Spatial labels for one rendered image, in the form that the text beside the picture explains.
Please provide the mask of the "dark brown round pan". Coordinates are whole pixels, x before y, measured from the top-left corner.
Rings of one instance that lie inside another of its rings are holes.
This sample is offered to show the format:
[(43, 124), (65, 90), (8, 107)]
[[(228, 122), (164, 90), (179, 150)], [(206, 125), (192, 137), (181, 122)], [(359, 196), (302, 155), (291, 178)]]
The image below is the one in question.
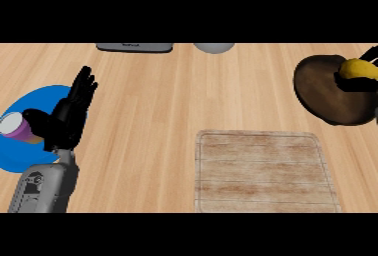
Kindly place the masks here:
[(344, 92), (334, 73), (346, 58), (340, 55), (306, 57), (294, 70), (294, 92), (306, 110), (331, 125), (364, 125), (375, 118), (378, 94)]

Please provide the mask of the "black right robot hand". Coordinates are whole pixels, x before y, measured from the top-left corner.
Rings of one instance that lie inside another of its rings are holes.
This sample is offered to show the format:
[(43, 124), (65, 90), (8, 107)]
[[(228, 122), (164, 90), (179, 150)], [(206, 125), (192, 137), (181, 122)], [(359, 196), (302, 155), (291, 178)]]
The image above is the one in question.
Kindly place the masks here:
[[(367, 60), (378, 67), (378, 45), (371, 47), (364, 55), (358, 58)], [(377, 92), (378, 80), (371, 78), (352, 78), (346, 79), (340, 76), (340, 68), (334, 73), (336, 83), (344, 92)]]

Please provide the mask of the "yellow lemon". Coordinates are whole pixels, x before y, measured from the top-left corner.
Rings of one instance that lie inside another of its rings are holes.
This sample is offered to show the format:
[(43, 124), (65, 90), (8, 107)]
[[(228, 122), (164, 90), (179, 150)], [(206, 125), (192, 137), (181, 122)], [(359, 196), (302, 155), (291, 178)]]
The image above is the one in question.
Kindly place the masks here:
[(378, 80), (378, 67), (367, 60), (349, 59), (342, 64), (340, 76), (346, 79), (365, 77)]

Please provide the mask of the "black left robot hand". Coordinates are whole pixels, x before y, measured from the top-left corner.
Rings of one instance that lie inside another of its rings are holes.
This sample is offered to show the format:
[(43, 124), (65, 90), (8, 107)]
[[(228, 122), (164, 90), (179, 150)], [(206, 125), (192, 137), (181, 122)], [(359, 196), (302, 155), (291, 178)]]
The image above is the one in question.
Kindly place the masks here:
[(92, 68), (85, 66), (74, 79), (68, 96), (60, 100), (52, 113), (33, 108), (23, 111), (33, 134), (45, 139), (48, 152), (73, 150), (77, 147), (96, 89)]

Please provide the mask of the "blue round plate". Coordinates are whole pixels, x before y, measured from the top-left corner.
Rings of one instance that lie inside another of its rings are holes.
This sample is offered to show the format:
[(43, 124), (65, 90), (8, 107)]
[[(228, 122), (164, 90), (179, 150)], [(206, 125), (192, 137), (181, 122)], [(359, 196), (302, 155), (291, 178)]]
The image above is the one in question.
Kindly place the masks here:
[(0, 117), (0, 168), (23, 173), (80, 143), (93, 86), (51, 85), (24, 95)]

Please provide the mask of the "pale wooden cutting board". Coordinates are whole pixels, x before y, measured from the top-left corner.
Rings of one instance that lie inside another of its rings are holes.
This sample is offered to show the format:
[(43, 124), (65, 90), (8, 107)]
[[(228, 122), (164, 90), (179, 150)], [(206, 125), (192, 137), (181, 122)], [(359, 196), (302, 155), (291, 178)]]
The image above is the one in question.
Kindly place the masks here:
[(195, 142), (195, 211), (340, 213), (315, 134), (201, 131)]

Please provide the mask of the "grey rounded object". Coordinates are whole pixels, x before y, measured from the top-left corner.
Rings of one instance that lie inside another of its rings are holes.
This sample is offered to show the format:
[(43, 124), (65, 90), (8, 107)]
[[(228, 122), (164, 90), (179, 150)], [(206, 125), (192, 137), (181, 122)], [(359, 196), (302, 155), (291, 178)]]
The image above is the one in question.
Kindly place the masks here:
[(228, 52), (234, 46), (234, 43), (195, 43), (195, 47), (210, 54), (222, 54)]

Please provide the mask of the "purple can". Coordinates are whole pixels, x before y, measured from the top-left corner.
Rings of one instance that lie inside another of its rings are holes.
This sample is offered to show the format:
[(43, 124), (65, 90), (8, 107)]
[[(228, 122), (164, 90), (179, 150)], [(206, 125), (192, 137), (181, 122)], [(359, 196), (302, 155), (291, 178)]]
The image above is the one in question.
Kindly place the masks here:
[(39, 144), (43, 141), (43, 138), (33, 133), (21, 112), (11, 112), (0, 118), (0, 135), (30, 144)]

